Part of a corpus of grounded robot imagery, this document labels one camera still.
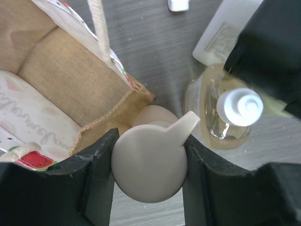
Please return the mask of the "white bottle dark cap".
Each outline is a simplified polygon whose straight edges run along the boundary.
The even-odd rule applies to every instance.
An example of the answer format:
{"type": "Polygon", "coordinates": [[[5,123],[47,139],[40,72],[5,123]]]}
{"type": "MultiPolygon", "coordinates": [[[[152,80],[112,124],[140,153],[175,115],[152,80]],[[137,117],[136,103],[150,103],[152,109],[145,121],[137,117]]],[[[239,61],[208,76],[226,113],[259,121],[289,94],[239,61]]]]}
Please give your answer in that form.
{"type": "Polygon", "coordinates": [[[261,0],[224,0],[199,39],[192,55],[210,66],[225,63],[237,38],[261,0]]]}

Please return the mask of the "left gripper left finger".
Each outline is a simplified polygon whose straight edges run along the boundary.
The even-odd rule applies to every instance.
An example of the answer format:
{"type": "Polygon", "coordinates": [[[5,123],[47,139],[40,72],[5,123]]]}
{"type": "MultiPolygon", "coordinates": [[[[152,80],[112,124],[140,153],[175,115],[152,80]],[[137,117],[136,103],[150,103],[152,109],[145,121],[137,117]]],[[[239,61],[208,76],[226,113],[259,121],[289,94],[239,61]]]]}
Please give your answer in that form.
{"type": "Polygon", "coordinates": [[[114,191],[111,153],[118,138],[118,129],[111,129],[46,171],[44,226],[109,225],[114,191]]]}

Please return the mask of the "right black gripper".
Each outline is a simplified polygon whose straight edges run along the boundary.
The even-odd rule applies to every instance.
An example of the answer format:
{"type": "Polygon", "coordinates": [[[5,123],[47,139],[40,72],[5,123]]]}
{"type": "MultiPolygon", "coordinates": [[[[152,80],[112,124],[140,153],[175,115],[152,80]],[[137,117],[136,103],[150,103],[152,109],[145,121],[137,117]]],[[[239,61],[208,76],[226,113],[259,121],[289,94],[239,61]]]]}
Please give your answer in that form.
{"type": "Polygon", "coordinates": [[[240,32],[224,70],[301,116],[301,2],[264,0],[240,32]]]}

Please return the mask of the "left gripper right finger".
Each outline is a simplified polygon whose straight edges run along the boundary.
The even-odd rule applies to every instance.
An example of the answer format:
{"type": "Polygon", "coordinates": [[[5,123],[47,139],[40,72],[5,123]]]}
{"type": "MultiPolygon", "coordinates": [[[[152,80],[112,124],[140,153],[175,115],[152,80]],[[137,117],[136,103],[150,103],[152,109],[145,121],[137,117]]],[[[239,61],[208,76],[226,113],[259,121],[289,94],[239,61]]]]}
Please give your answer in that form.
{"type": "Polygon", "coordinates": [[[183,185],[187,226],[254,226],[260,213],[254,173],[202,145],[190,135],[184,144],[188,174],[183,185]]]}

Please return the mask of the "watermelon print canvas bag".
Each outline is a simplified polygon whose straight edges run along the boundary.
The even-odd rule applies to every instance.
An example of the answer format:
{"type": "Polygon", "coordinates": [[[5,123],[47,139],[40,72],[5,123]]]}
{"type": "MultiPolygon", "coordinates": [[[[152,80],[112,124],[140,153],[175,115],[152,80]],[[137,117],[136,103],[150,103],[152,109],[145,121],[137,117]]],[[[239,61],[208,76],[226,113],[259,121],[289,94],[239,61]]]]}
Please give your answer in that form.
{"type": "Polygon", "coordinates": [[[94,32],[62,0],[1,1],[1,162],[46,170],[154,100],[110,48],[102,2],[88,6],[94,32]]]}

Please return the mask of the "clear bottle white cap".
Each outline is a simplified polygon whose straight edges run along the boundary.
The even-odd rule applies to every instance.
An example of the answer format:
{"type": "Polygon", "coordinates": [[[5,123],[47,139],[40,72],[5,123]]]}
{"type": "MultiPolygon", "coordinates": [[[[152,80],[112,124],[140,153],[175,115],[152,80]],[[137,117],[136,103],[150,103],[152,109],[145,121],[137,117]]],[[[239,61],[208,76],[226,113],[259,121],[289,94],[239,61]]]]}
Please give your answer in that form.
{"type": "Polygon", "coordinates": [[[231,150],[248,139],[263,102],[245,82],[228,75],[223,64],[214,64],[187,87],[183,108],[200,117],[194,132],[208,148],[231,150]]]}

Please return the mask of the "beige bottle round cap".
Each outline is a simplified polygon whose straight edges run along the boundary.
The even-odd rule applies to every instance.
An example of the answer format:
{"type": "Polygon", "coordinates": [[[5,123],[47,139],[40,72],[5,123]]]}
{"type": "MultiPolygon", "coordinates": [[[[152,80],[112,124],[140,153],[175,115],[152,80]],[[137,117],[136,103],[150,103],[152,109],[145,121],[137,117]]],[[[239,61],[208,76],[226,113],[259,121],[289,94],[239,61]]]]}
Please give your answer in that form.
{"type": "Polygon", "coordinates": [[[199,122],[192,111],[177,118],[158,105],[143,108],[112,151],[111,170],[118,187],[144,203],[174,196],[188,171],[184,143],[199,122]]]}

